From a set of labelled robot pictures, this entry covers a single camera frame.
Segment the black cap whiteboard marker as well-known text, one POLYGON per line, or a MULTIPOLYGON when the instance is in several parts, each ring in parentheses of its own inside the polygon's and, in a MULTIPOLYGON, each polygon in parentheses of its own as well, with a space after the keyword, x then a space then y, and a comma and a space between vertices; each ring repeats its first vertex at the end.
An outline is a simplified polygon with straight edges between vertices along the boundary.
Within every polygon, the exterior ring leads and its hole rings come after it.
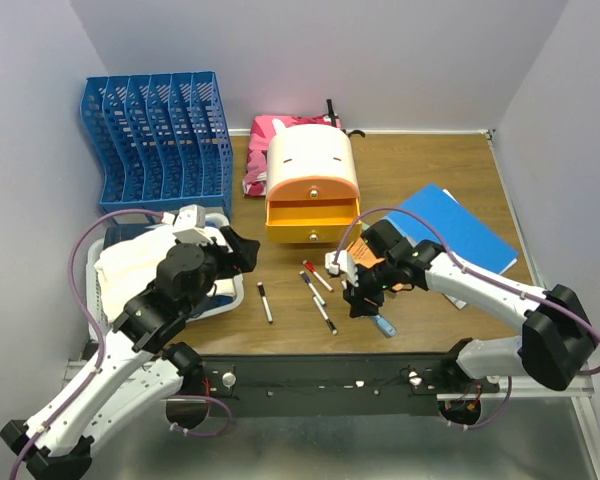
POLYGON ((268 302, 268 298, 266 296, 266 291, 265 291, 265 287, 263 282, 258 282, 257 283, 257 289, 261 298, 261 302, 264 308, 264 312, 265 312, 265 316, 266 316, 266 320, 268 322, 268 324, 273 324, 274 319, 273 319, 273 315, 272 315, 272 311, 268 302))

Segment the yellow drawer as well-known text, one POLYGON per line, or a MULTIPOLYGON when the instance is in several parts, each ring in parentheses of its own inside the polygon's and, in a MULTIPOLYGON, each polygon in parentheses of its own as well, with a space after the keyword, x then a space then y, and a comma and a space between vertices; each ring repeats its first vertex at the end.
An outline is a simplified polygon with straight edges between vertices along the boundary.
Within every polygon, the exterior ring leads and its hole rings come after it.
POLYGON ((268 201, 265 230, 273 243, 339 243, 359 214, 357 198, 268 201))

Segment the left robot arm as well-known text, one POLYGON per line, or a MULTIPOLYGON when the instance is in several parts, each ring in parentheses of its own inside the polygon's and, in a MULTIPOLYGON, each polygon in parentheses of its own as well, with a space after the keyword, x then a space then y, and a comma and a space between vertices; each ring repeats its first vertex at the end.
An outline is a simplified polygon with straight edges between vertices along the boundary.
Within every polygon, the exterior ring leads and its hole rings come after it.
POLYGON ((151 279, 132 288, 111 330, 98 335, 90 361, 45 409, 2 429, 16 462, 36 479, 80 479, 94 448, 150 403, 176 394, 211 402, 202 358, 172 340, 216 282, 255 269, 259 249, 230 226, 176 232, 151 279))

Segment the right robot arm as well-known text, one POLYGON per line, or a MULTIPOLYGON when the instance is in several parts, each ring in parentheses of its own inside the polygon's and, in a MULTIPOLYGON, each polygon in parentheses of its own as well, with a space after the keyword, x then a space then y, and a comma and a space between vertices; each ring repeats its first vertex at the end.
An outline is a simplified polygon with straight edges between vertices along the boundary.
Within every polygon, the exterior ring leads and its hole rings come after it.
POLYGON ((461 300, 515 330, 513 337, 460 342, 454 358, 439 370, 451 391, 463 391, 488 376, 523 375, 564 391, 599 344, 577 294, 566 286, 544 290, 507 279, 439 243, 414 244, 387 220, 373 224, 361 239, 376 258, 372 266, 341 249, 325 257, 329 274, 346 278, 343 297, 351 317, 377 314, 385 292, 402 285, 461 300))

